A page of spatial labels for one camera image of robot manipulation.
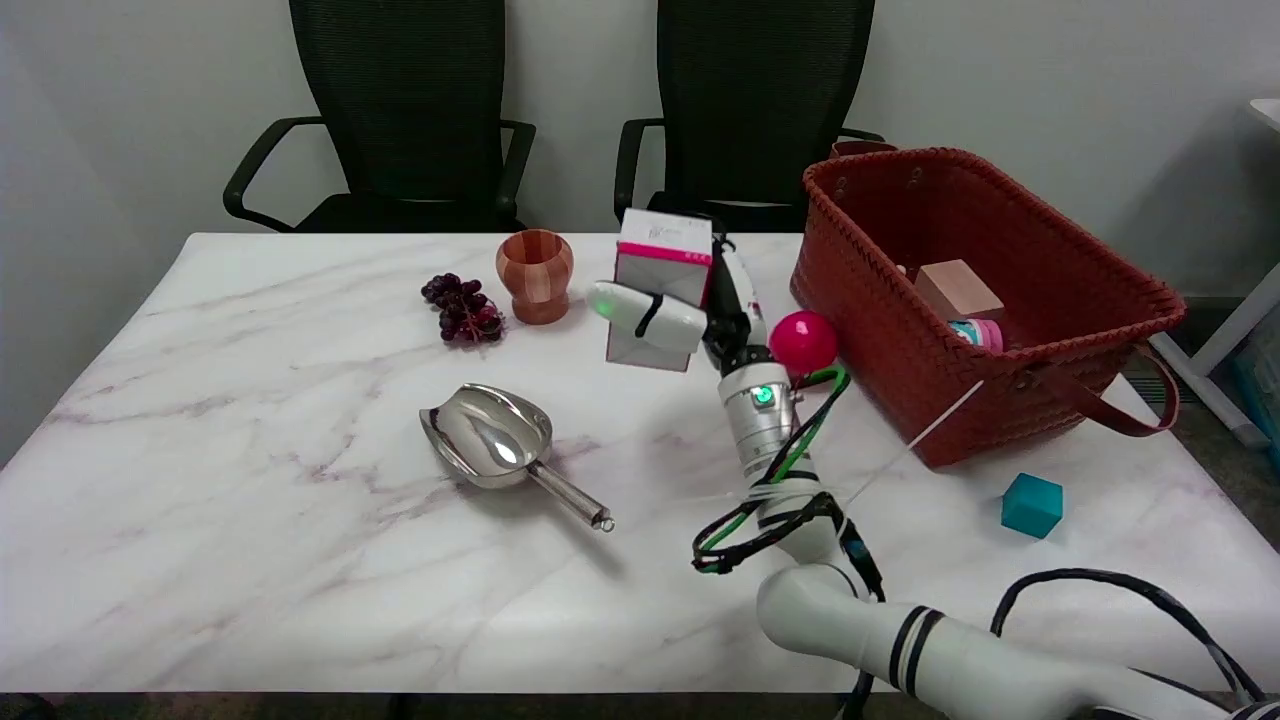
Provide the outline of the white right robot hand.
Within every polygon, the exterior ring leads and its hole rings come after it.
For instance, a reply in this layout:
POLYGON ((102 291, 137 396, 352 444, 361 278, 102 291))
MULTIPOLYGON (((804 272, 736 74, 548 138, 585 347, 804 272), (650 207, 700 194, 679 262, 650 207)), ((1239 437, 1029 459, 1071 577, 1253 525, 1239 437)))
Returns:
POLYGON ((621 240, 612 279, 595 282, 586 305, 609 325, 613 364, 686 372, 699 348, 718 366, 767 343, 753 281, 723 233, 707 252, 621 240))

